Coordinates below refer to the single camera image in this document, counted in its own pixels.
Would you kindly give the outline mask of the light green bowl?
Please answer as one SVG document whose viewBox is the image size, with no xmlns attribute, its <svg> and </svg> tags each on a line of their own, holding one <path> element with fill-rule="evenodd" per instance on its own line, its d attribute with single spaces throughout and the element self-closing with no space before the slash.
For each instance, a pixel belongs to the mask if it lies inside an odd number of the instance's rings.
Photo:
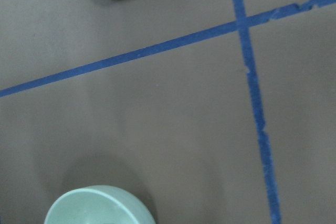
<svg viewBox="0 0 336 224">
<path fill-rule="evenodd" d="M 49 208 L 44 223 L 155 223 L 147 207 L 118 187 L 96 185 L 71 190 Z"/>
</svg>

